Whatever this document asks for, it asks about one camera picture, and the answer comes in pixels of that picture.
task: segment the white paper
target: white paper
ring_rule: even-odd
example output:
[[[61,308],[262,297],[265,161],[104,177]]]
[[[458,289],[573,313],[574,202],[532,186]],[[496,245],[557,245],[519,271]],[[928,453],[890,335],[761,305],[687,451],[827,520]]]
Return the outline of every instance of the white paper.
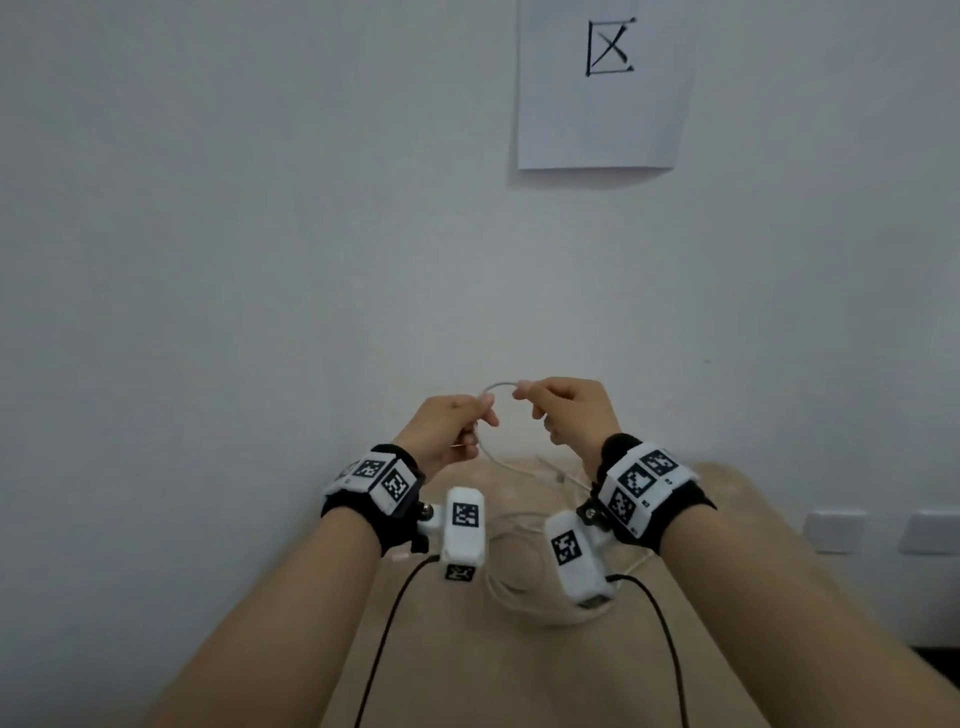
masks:
[[[517,167],[672,167],[699,0],[521,0]]]

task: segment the forearm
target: forearm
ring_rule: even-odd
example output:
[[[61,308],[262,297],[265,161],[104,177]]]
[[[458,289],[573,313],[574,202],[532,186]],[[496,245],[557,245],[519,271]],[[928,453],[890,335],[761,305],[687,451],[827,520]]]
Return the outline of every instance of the forearm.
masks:
[[[207,638],[148,725],[316,726],[380,553],[363,518],[330,511]]]
[[[771,725],[957,725],[960,693],[808,572],[696,506],[666,566]]]

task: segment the wall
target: wall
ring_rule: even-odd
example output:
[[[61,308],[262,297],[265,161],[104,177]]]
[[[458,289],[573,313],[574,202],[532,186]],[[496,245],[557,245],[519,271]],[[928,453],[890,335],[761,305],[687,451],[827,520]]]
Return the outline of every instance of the wall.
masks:
[[[838,568],[960,645],[960,562],[896,553],[960,506],[958,28],[707,3],[676,171],[519,174],[513,0],[5,3],[2,713],[135,716],[325,473],[557,373],[795,524],[870,510]]]

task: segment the wristband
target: wristband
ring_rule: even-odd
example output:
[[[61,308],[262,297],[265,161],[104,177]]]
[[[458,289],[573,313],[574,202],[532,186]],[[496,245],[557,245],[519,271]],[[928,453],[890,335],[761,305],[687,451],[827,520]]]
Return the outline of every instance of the wristband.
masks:
[[[414,542],[412,550],[425,553],[424,539],[417,531],[420,509],[415,507],[424,480],[409,452],[396,445],[378,445],[333,481],[321,518],[334,508],[349,508],[371,525],[382,553],[408,541]]]
[[[660,553],[667,526],[687,508],[716,508],[697,474],[666,449],[618,433],[604,443],[591,494],[606,511],[616,538]]]

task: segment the electrical outlet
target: electrical outlet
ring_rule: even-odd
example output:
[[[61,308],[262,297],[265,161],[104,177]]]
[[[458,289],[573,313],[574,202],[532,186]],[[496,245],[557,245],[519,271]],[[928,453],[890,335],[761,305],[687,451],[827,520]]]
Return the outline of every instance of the electrical outlet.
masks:
[[[804,538],[817,553],[856,553],[867,523],[865,511],[813,511],[804,523]]]
[[[931,556],[960,553],[960,510],[924,510],[911,515],[900,552]]]

